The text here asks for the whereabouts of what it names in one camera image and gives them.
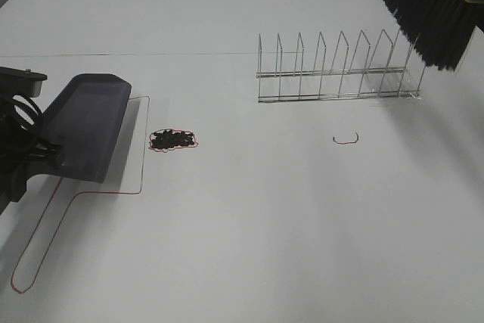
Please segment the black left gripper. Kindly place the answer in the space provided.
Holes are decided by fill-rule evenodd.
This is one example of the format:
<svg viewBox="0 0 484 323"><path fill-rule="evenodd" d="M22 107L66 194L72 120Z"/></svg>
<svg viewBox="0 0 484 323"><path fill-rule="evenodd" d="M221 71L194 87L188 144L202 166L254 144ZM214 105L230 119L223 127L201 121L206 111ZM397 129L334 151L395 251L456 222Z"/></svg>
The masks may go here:
<svg viewBox="0 0 484 323"><path fill-rule="evenodd" d="M26 121L12 113L1 115L1 202L18 202L26 193L26 182L36 173L61 166L64 148L41 136L42 115L30 129Z"/></svg>

